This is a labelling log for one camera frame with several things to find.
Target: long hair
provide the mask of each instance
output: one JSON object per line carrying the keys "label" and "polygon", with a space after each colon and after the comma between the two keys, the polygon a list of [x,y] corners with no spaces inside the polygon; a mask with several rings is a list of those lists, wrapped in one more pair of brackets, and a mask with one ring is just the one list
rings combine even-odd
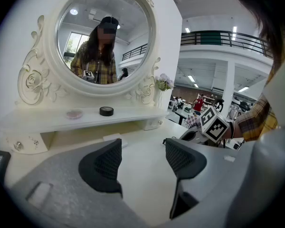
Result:
{"label": "long hair", "polygon": [[285,29],[285,0],[239,0],[262,26],[260,37],[272,51],[274,60],[281,60]]}
{"label": "long hair", "polygon": [[101,57],[99,58],[98,55],[98,33],[97,33],[98,26],[91,32],[89,36],[89,40],[87,41],[87,48],[83,53],[83,63],[86,64],[91,60],[101,59],[103,60],[106,66],[110,65],[110,62],[113,58],[113,49],[115,45],[115,39],[112,40],[111,44],[105,44],[102,50]]}
{"label": "long hair", "polygon": [[128,77],[128,76],[129,76],[128,69],[123,68],[123,75],[120,77],[120,80],[122,80],[123,77]]}

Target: woman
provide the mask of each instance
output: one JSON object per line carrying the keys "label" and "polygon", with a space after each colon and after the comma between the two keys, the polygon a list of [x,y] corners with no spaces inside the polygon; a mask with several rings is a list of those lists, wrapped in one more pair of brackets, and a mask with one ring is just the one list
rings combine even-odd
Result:
{"label": "woman", "polygon": [[71,70],[78,77],[83,77],[83,71],[91,71],[93,83],[106,85],[117,82],[114,58],[114,44],[118,26],[117,19],[105,17],[92,31],[89,40],[84,42],[73,61]]}
{"label": "woman", "polygon": [[123,78],[127,78],[128,76],[129,76],[128,69],[124,67],[123,73],[118,75],[118,81],[122,80]]}
{"label": "woman", "polygon": [[[269,43],[273,54],[273,67],[267,83],[274,77],[285,60],[285,0],[240,0],[262,26],[260,37]],[[275,129],[278,122],[269,102],[261,94],[251,110],[235,121],[234,138],[257,140],[262,134]],[[231,137],[231,129],[222,139]]]}

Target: white tabletop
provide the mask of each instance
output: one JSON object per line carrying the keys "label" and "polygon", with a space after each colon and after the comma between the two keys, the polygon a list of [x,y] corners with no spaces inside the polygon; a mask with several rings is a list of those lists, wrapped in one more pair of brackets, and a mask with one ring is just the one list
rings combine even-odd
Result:
{"label": "white tabletop", "polygon": [[164,119],[161,127],[149,131],[141,130],[135,122],[127,122],[56,132],[49,151],[34,155],[13,152],[2,144],[1,150],[11,153],[5,185],[10,188],[50,156],[102,142],[103,136],[120,133],[128,142],[122,149],[117,177],[123,188],[123,200],[149,225],[156,226],[169,220],[176,186],[162,142],[165,138],[179,138],[186,131],[185,127]]}

